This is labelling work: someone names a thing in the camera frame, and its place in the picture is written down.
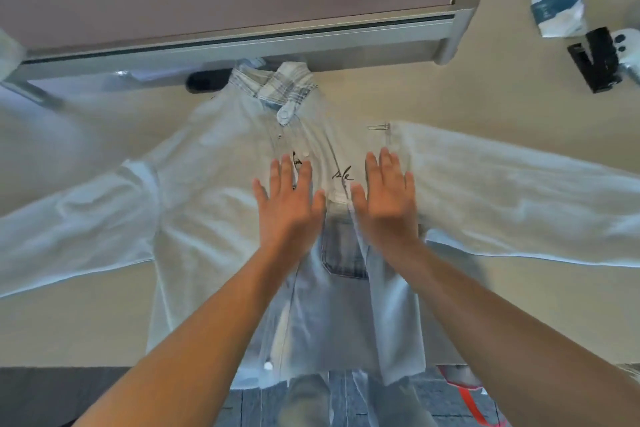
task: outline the white device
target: white device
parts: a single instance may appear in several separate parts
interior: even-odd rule
[[[640,30],[622,29],[611,34],[620,67],[640,85]]]

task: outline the gray wooden floor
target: gray wooden floor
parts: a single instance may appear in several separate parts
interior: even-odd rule
[[[2,427],[60,427],[82,413],[127,368],[0,368]],[[367,410],[350,373],[332,373],[333,427],[366,427]],[[440,427],[471,427],[477,423],[458,391],[436,369],[413,377],[422,404]],[[287,391],[281,383],[267,390],[233,391],[216,427],[271,427]],[[473,393],[482,413],[497,422],[494,402]]]

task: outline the person's left hand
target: person's left hand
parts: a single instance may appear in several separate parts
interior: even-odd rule
[[[298,183],[293,189],[291,157],[282,156],[271,162],[269,194],[257,179],[253,180],[253,194],[258,201],[260,219],[260,246],[275,246],[286,251],[294,262],[307,253],[323,226],[326,200],[320,189],[310,197],[311,163],[302,163]]]

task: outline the pants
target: pants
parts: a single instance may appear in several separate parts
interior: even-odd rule
[[[408,378],[382,385],[363,371],[353,380],[369,411],[371,427],[437,427]],[[329,375],[304,375],[289,382],[278,427],[329,427],[333,420]]]

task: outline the shirt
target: shirt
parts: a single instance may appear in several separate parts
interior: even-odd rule
[[[259,246],[252,178],[271,159],[313,166],[327,214],[232,384],[268,387],[331,369],[385,384],[426,367],[428,311],[358,231],[349,182],[382,146],[415,175],[422,237],[469,253],[638,266],[640,177],[426,125],[348,121],[303,63],[236,68],[229,84],[138,161],[0,219],[0,296],[155,261],[148,349]]]

